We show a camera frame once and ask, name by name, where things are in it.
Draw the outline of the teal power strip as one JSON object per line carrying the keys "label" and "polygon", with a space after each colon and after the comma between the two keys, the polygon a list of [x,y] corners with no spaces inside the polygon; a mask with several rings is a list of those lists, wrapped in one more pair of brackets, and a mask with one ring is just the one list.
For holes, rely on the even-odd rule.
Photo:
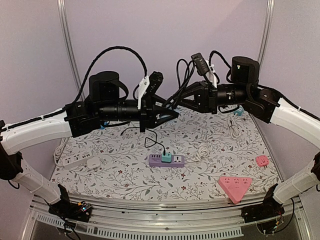
{"label": "teal power strip", "polygon": [[244,108],[242,107],[242,106],[239,106],[239,108],[238,109],[236,109],[234,112],[233,112],[233,114],[235,115],[235,116],[238,116],[238,117],[240,117],[240,116],[242,116],[243,114],[244,114]]}

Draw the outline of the teal plug adapter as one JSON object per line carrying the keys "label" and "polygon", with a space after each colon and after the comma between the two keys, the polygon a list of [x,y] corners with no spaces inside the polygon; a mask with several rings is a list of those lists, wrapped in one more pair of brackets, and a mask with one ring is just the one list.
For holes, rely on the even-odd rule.
{"label": "teal plug adapter", "polygon": [[162,163],[171,163],[172,162],[172,154],[167,152],[161,155],[161,162]]}

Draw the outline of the purple power strip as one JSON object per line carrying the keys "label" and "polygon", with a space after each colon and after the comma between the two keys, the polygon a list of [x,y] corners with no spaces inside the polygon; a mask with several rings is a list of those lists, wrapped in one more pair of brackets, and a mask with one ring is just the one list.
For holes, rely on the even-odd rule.
{"label": "purple power strip", "polygon": [[185,166],[185,157],[182,155],[172,155],[171,153],[150,154],[148,157],[150,167],[161,168],[183,168]]}

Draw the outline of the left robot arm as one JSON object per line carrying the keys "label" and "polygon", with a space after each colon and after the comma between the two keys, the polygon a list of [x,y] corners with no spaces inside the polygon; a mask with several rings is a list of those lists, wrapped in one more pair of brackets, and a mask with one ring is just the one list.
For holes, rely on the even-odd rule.
{"label": "left robot arm", "polygon": [[84,101],[25,122],[0,124],[0,178],[16,182],[42,197],[63,217],[74,213],[67,190],[50,182],[24,159],[21,150],[50,140],[76,138],[101,127],[113,127],[117,121],[138,122],[139,129],[153,129],[178,117],[174,110],[159,106],[156,91],[163,75],[153,72],[138,85],[138,98],[121,96],[127,87],[114,71],[103,71],[89,78],[89,95]]}

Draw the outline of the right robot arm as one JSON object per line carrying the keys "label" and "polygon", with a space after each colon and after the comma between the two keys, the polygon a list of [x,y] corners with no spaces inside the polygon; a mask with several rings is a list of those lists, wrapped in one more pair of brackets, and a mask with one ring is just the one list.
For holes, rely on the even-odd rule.
{"label": "right robot arm", "polygon": [[[215,113],[219,107],[241,105],[245,111],[259,120],[274,124],[320,146],[320,119],[299,108],[276,89],[259,85],[260,64],[249,57],[234,56],[227,73],[228,83],[214,85],[207,74],[212,67],[201,54],[192,61],[197,72],[204,78],[191,86],[182,85],[173,98],[174,106],[181,105],[199,113]],[[259,213],[269,218],[283,210],[283,203],[320,183],[320,155],[288,180],[273,185],[262,203],[242,209],[247,217]]]}

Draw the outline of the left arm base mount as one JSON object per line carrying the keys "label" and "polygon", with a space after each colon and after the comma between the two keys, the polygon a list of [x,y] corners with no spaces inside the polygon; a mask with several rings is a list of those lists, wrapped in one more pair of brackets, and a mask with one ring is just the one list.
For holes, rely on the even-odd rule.
{"label": "left arm base mount", "polygon": [[81,201],[78,203],[70,202],[68,192],[61,184],[57,185],[60,190],[60,200],[57,203],[49,204],[48,212],[63,219],[71,219],[88,223],[93,206],[90,203]]}

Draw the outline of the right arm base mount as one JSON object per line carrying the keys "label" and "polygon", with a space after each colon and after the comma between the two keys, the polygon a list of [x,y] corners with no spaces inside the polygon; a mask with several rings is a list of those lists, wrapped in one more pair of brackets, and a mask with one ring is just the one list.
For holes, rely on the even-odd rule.
{"label": "right arm base mount", "polygon": [[282,203],[278,203],[273,199],[274,191],[277,183],[269,188],[263,198],[262,203],[245,206],[241,209],[241,217],[245,223],[264,220],[276,217],[285,213]]}

